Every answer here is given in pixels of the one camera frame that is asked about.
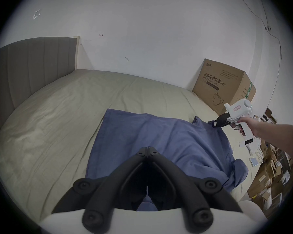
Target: black screw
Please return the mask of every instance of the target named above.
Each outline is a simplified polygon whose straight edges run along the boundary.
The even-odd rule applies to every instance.
[[[197,226],[206,225],[213,221],[210,210],[200,210],[193,214],[193,222]]]
[[[99,227],[103,224],[103,217],[96,211],[90,211],[83,217],[83,223],[91,227]]]
[[[89,186],[90,186],[90,184],[89,184],[88,182],[85,182],[85,181],[82,181],[82,182],[79,183],[79,185],[78,185],[79,189],[82,189],[82,190],[88,188]]]
[[[205,186],[209,189],[215,189],[217,187],[217,184],[212,180],[208,180],[205,182]]]

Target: green tape on box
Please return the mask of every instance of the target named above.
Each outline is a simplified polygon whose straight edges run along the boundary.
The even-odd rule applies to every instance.
[[[248,96],[249,96],[249,94],[250,94],[250,91],[251,91],[251,89],[252,89],[252,86],[253,86],[253,83],[251,82],[251,83],[250,83],[250,86],[248,87],[248,91],[247,91],[247,93],[246,93],[245,99],[248,98]]]

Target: hand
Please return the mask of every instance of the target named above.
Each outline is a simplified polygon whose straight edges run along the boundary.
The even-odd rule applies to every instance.
[[[252,130],[252,133],[255,135],[255,136],[258,136],[258,131],[257,131],[257,127],[258,125],[260,124],[256,119],[253,119],[253,118],[250,118],[250,117],[241,117],[239,120],[238,120],[238,123],[239,122],[245,122],[249,128]],[[239,131],[242,135],[245,135],[244,131],[243,131],[243,128],[241,126],[239,126]]]

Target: white wall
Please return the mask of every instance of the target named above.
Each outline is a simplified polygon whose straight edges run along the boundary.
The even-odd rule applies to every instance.
[[[261,0],[245,1],[266,24]],[[269,17],[276,21],[273,13]],[[273,31],[279,34],[277,26]],[[76,35],[88,68],[183,88],[193,88],[204,58],[242,69],[257,89],[252,103],[258,115],[277,79],[279,43],[242,0],[25,0],[4,29],[0,47],[32,37]]]
[[[270,6],[270,10],[266,10],[268,22],[271,33],[280,40],[282,52],[279,77],[268,107],[279,124],[293,125],[293,32],[276,6],[269,0],[262,1],[265,8]]]

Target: electrical wire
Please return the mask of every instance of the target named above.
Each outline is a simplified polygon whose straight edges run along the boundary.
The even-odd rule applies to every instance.
[[[260,153],[259,151],[256,151],[255,154],[256,154],[256,156],[258,157],[258,158],[257,158],[257,159],[258,159],[258,162],[259,162],[260,164],[262,164],[263,161],[264,161],[264,159],[263,159],[261,153]]]
[[[248,9],[250,10],[250,12],[251,12],[254,16],[256,16],[257,18],[259,18],[259,19],[262,21],[262,23],[263,23],[263,25],[264,25],[264,27],[265,27],[266,32],[267,32],[268,34],[270,34],[269,31],[267,30],[267,28],[268,28],[268,19],[267,19],[267,15],[266,15],[266,11],[265,11],[264,5],[263,5],[263,1],[262,1],[262,6],[263,6],[263,9],[264,9],[264,12],[265,12],[265,15],[266,15],[267,26],[265,25],[264,21],[263,21],[258,15],[256,15],[256,14],[250,9],[250,7],[247,5],[247,3],[246,3],[244,0],[242,0],[242,1],[243,1],[243,2],[245,3],[245,5],[248,7]],[[278,78],[279,78],[279,72],[280,72],[280,64],[281,64],[281,60],[282,60],[282,52],[281,52],[281,43],[280,43],[280,40],[279,40],[277,37],[275,37],[274,35],[272,35],[272,34],[270,34],[270,35],[271,35],[272,37],[276,38],[276,39],[278,40],[278,42],[279,42],[279,46],[280,46],[280,58],[279,58],[279,68],[278,68],[278,75],[277,75],[277,79],[276,79],[276,84],[275,84],[275,87],[274,87],[274,89],[273,89],[273,91],[272,91],[272,95],[271,95],[271,98],[270,98],[270,100],[269,100],[268,106],[269,106],[269,104],[270,104],[270,101],[271,101],[271,99],[272,99],[273,93],[274,93],[274,91],[275,91],[275,89],[276,89],[276,86],[277,86],[277,81],[278,81]]]

